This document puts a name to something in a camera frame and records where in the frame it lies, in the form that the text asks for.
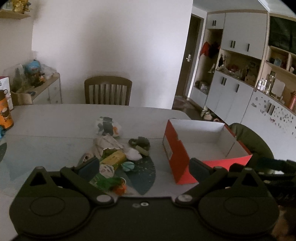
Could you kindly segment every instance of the red thermos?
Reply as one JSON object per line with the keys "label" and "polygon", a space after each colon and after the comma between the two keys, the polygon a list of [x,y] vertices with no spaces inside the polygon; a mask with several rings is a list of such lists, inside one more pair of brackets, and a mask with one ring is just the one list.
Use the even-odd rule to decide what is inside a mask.
{"label": "red thermos", "polygon": [[295,104],[296,104],[296,91],[291,93],[291,99],[290,99],[288,108],[293,111]]}

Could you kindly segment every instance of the brown door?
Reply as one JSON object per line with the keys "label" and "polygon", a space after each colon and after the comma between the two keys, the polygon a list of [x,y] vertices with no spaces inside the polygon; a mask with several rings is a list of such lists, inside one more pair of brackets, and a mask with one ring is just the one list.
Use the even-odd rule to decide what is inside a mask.
{"label": "brown door", "polygon": [[199,28],[200,28],[200,19],[195,16],[191,16],[182,68],[180,72],[177,91],[175,94],[176,96],[184,95],[184,90],[188,83],[188,77],[192,67],[192,59],[195,53]]}

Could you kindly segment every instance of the green chair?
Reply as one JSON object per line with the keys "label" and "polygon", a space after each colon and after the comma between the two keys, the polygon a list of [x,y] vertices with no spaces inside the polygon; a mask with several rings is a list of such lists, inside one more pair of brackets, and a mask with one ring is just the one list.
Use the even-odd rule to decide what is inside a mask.
{"label": "green chair", "polygon": [[259,167],[257,165],[258,159],[262,157],[274,159],[274,155],[265,141],[250,128],[242,124],[234,123],[230,125],[229,128],[235,134],[236,140],[241,141],[253,154],[247,166],[253,168],[257,172],[264,172],[266,174],[274,173],[274,171],[268,167]]}

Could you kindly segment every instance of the cabinet handle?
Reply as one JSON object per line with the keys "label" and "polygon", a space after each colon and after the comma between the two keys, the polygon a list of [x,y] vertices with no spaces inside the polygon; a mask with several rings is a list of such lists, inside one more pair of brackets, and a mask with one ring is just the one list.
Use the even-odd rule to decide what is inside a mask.
{"label": "cabinet handle", "polygon": [[269,110],[270,110],[271,106],[272,106],[272,104],[270,104],[270,106],[269,106],[269,108],[268,108],[268,110],[267,110],[267,113],[269,112]]}
{"label": "cabinet handle", "polygon": [[274,108],[272,109],[272,112],[271,112],[271,114],[270,115],[272,115],[273,113],[274,113],[274,109],[276,108],[276,106],[274,106]]}

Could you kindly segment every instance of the tabletop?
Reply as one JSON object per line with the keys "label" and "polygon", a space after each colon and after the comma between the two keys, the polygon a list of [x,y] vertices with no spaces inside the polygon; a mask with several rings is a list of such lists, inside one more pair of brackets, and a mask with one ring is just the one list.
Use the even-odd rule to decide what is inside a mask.
{"label": "tabletop", "polygon": [[189,119],[183,112],[112,105],[17,106],[12,111],[15,125],[0,143],[7,142],[6,154],[0,162],[1,241],[16,236],[8,210],[32,170],[36,166],[44,166],[47,171],[76,166],[98,137],[95,122],[100,117],[111,117],[122,126],[118,141],[124,145],[138,136],[150,140],[156,179],[146,197],[174,198],[194,186],[175,184],[162,146],[168,119]]}

